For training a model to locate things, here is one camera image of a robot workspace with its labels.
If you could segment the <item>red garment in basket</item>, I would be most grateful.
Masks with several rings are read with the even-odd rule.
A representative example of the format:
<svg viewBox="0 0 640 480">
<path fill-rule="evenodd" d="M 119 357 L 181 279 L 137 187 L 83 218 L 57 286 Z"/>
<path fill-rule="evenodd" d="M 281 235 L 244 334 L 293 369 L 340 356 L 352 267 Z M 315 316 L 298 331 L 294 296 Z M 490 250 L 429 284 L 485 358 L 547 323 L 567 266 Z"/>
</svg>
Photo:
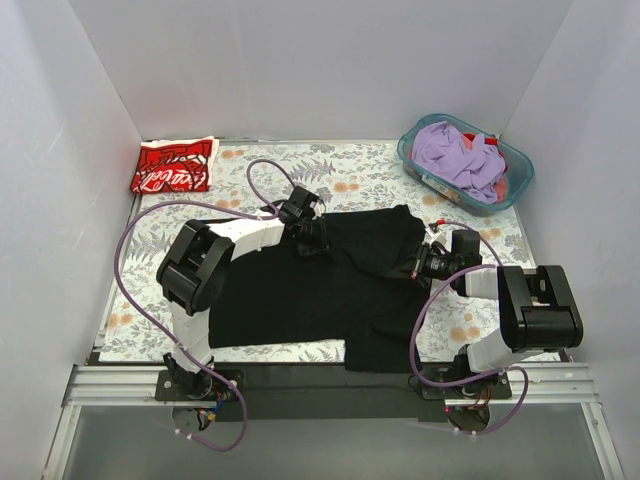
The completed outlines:
<svg viewBox="0 0 640 480">
<path fill-rule="evenodd" d="M 469 195 L 473 195 L 473 190 L 481 192 L 481 201 L 484 203 L 502 203 L 508 190 L 505 177 L 508 165 L 498 147 L 498 140 L 485 136 L 479 138 L 476 134 L 465 132 L 462 141 L 467 152 L 476 150 L 475 160 L 467 168 L 471 174 L 471 186 L 464 190 Z"/>
</svg>

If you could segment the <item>folded red Coca-Cola shirt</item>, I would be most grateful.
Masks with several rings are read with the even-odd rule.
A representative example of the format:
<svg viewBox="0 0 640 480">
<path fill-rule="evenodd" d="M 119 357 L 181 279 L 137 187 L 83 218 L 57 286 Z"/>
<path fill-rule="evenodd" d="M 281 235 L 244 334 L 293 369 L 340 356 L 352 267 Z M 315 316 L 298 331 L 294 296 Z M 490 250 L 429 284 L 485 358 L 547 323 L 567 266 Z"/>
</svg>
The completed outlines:
<svg viewBox="0 0 640 480">
<path fill-rule="evenodd" d="M 213 136 L 142 142 L 130 191 L 136 195 L 206 192 L 218 148 Z"/>
</svg>

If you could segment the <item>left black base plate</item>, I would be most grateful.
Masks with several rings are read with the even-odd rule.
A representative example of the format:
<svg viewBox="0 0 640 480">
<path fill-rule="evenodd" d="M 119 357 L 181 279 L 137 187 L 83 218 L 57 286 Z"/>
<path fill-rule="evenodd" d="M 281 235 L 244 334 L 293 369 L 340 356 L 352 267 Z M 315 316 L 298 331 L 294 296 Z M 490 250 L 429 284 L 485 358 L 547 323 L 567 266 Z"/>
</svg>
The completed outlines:
<svg viewBox="0 0 640 480">
<path fill-rule="evenodd" d="M 185 402 L 234 401 L 237 395 L 224 381 L 206 372 L 182 374 L 164 369 L 158 375 L 154 399 Z"/>
</svg>

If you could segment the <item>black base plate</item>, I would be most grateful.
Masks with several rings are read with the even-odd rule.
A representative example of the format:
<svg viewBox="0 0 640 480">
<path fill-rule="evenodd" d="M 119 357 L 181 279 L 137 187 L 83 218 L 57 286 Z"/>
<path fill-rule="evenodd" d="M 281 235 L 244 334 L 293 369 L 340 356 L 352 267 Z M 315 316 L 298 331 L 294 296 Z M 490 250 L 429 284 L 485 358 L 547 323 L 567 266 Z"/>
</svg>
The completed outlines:
<svg viewBox="0 0 640 480">
<path fill-rule="evenodd" d="M 422 374 L 429 380 L 437 383 L 457 380 L 454 367 L 448 363 L 426 363 L 423 365 Z M 465 383 L 455 387 L 434 387 L 417 382 L 414 389 L 418 395 L 426 400 L 506 400 L 512 397 L 509 380 L 505 374 L 492 375 L 474 382 Z"/>
<path fill-rule="evenodd" d="M 158 375 L 154 399 L 185 402 L 234 401 L 237 395 L 224 381 L 206 372 L 182 374 L 164 369 Z"/>
</svg>

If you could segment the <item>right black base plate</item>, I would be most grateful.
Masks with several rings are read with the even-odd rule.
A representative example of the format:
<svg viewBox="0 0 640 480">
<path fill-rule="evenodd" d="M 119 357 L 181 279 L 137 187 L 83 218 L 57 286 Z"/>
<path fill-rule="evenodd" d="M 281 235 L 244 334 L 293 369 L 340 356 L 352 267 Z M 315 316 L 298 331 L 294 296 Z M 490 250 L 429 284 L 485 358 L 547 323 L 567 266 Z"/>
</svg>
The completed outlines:
<svg viewBox="0 0 640 480">
<path fill-rule="evenodd" d="M 454 367 L 448 363 L 426 363 L 423 365 L 422 374 L 429 380 L 437 383 L 457 380 Z M 414 389 L 418 395 L 426 400 L 506 400 L 512 397 L 509 380 L 505 374 L 492 375 L 474 382 L 465 383 L 455 387 L 434 387 L 417 382 Z"/>
</svg>

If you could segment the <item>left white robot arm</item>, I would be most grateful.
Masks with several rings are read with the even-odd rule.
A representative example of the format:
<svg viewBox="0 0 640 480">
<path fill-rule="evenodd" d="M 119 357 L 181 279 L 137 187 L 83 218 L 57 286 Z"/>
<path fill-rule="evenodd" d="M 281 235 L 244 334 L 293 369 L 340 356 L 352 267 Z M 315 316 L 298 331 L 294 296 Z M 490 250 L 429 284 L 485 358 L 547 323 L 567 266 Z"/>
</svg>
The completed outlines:
<svg viewBox="0 0 640 480">
<path fill-rule="evenodd" d="M 213 364 L 209 312 L 222 293 L 231 262 L 292 239 L 304 254 L 328 248 L 324 201 L 296 186 L 273 214 L 250 218 L 190 220 L 163 259 L 156 279 L 169 302 L 171 353 L 163 357 L 173 385 L 187 398 L 209 399 L 219 382 L 203 369 Z"/>
</svg>

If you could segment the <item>black t-shirt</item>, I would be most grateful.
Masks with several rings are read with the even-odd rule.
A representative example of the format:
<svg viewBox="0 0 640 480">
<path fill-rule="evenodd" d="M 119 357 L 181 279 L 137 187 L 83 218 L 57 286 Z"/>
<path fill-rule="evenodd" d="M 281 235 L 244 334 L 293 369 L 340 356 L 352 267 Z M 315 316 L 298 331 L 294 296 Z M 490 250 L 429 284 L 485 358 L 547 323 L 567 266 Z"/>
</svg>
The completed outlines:
<svg viewBox="0 0 640 480">
<path fill-rule="evenodd" d="M 427 289 L 389 277 L 424 239 L 405 205 L 329 213 L 329 249 L 301 257 L 292 240 L 232 262 L 209 315 L 213 348 L 342 340 L 347 370 L 408 373 Z"/>
</svg>

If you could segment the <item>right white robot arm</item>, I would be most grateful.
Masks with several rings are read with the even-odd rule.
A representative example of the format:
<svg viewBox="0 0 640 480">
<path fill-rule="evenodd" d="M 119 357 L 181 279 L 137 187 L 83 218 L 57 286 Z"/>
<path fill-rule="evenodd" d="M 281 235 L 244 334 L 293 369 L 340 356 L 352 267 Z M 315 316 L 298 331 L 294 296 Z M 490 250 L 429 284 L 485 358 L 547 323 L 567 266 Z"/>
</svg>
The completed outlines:
<svg viewBox="0 0 640 480">
<path fill-rule="evenodd" d="M 480 233 L 457 223 L 451 248 L 446 249 L 439 241 L 439 227 L 445 223 L 430 224 L 414 253 L 389 272 L 394 279 L 409 280 L 425 289 L 434 280 L 441 282 L 422 307 L 409 341 L 411 370 L 420 382 L 432 388 L 454 388 L 471 398 L 524 359 L 582 343 L 583 322 L 561 266 L 524 269 L 500 260 L 484 264 L 480 245 L 486 240 Z M 464 346 L 443 374 L 428 374 L 419 364 L 417 334 L 427 310 L 446 288 L 461 297 L 497 302 L 499 327 Z"/>
</svg>

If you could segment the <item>lilac t-shirt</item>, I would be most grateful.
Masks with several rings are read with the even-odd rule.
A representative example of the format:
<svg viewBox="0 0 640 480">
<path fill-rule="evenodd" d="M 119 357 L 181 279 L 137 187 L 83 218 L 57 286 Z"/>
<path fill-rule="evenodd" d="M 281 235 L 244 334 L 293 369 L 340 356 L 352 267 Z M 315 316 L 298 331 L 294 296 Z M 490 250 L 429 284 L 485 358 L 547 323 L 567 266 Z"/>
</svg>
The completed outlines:
<svg viewBox="0 0 640 480">
<path fill-rule="evenodd" d="M 464 190 L 471 186 L 471 174 L 467 168 L 475 160 L 476 150 L 466 151 L 462 134 L 446 121 L 422 128 L 415 136 L 411 160 L 432 176 L 469 195 Z M 469 196 L 482 202 L 483 195 L 477 190 Z"/>
</svg>

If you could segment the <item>aluminium mounting rail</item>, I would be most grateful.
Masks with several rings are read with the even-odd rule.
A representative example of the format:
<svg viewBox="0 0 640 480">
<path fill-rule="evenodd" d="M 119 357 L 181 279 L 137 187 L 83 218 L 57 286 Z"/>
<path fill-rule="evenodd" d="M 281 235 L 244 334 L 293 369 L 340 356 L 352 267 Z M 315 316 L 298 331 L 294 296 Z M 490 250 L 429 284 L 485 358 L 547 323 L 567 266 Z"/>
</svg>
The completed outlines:
<svg viewBox="0 0 640 480">
<path fill-rule="evenodd" d="M 523 365 L 529 377 L 530 404 L 599 403 L 600 395 L 583 363 L 533 362 Z M 80 366 L 73 369 L 64 406 L 134 406 L 154 402 L 159 365 Z"/>
</svg>

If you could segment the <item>teal plastic basket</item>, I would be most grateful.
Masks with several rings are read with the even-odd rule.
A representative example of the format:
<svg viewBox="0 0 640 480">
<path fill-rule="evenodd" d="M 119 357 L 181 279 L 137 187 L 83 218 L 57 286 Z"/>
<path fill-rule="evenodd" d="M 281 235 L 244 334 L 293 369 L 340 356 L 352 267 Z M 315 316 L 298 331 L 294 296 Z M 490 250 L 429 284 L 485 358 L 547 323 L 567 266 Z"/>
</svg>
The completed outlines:
<svg viewBox="0 0 640 480">
<path fill-rule="evenodd" d="M 462 133 L 484 134 L 486 137 L 492 137 L 498 140 L 498 147 L 503 153 L 508 165 L 508 171 L 505 174 L 508 190 L 506 198 L 502 203 L 485 204 L 476 201 L 466 193 L 432 176 L 413 163 L 411 160 L 411 151 L 416 134 L 422 128 L 442 121 L 451 123 Z M 524 153 L 500 141 L 497 137 L 448 114 L 429 114 L 420 119 L 414 127 L 400 138 L 397 144 L 397 153 L 403 162 L 403 167 L 413 178 L 451 200 L 464 210 L 479 216 L 489 216 L 511 207 L 525 192 L 534 176 L 533 164 Z"/>
</svg>

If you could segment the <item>floral table mat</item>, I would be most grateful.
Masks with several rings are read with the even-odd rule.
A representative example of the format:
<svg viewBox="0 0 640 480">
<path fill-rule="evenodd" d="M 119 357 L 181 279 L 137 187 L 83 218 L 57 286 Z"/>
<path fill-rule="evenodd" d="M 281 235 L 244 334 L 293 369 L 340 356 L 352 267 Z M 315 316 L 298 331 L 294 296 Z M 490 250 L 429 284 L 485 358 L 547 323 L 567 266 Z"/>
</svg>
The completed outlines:
<svg viewBox="0 0 640 480">
<path fill-rule="evenodd" d="M 534 266 L 514 207 L 485 218 L 469 214 L 411 178 L 394 143 L 223 144 L 213 161 L 209 191 L 143 195 L 134 202 L 134 215 L 172 200 L 254 213 L 264 206 L 246 180 L 246 167 L 256 159 L 276 161 L 297 184 L 319 194 L 329 212 L 406 204 L 426 224 L 446 218 L 471 226 L 489 241 L 504 264 Z M 291 192 L 285 176 L 272 165 L 255 166 L 251 179 L 271 201 L 286 198 Z M 189 219 L 226 216 L 195 206 L 174 205 L 145 216 L 132 231 L 126 250 L 123 248 L 123 283 L 133 298 L 165 326 L 171 327 L 171 315 L 156 282 L 156 271 L 171 241 Z M 430 307 L 417 337 L 421 359 L 449 361 L 464 344 L 484 338 L 498 326 L 496 302 L 463 299 L 447 289 Z M 155 363 L 161 362 L 173 343 L 116 288 L 109 317 L 95 342 L 96 350 L 98 346 L 101 363 Z M 342 362 L 344 342 L 230 347 L 216 349 L 213 355 L 216 362 Z"/>
</svg>

